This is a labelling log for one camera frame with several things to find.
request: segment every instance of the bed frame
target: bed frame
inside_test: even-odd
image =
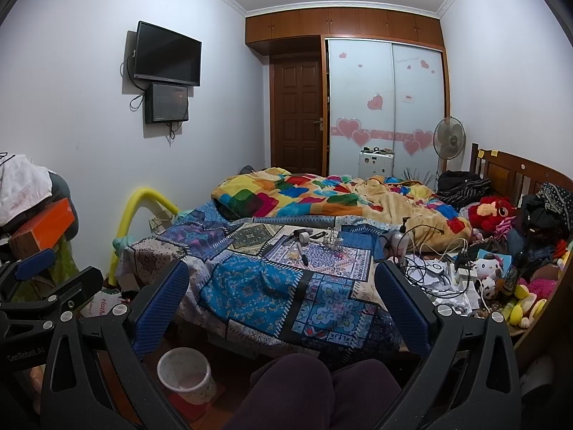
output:
[[[511,199],[517,206],[521,196],[535,194],[541,184],[550,182],[573,192],[573,181],[564,174],[509,153],[497,150],[483,150],[478,144],[472,144],[470,171],[491,179],[495,194]],[[542,315],[534,320],[531,327],[523,333],[515,344],[515,354],[520,372],[539,355],[570,323],[573,315],[570,306],[573,303],[573,257],[569,257],[565,272],[557,283]]]

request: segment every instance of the tv screen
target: tv screen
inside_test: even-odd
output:
[[[139,21],[134,77],[188,86],[201,83],[201,42]]]

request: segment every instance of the white trash bin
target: white trash bin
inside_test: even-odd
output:
[[[157,375],[165,387],[191,404],[205,404],[217,394],[207,358],[190,347],[165,353],[157,364]]]

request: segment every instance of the dark purple pants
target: dark purple pants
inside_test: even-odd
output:
[[[372,430],[400,387],[369,359],[330,373],[321,361],[291,354],[250,378],[250,392],[224,430]]]

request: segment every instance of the sliding wardrobe door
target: sliding wardrobe door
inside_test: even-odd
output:
[[[433,188],[438,155],[433,146],[436,125],[445,114],[442,54],[394,44],[396,135],[394,176],[424,180]]]
[[[328,41],[331,175],[358,176],[359,152],[392,148],[392,45],[371,40]]]

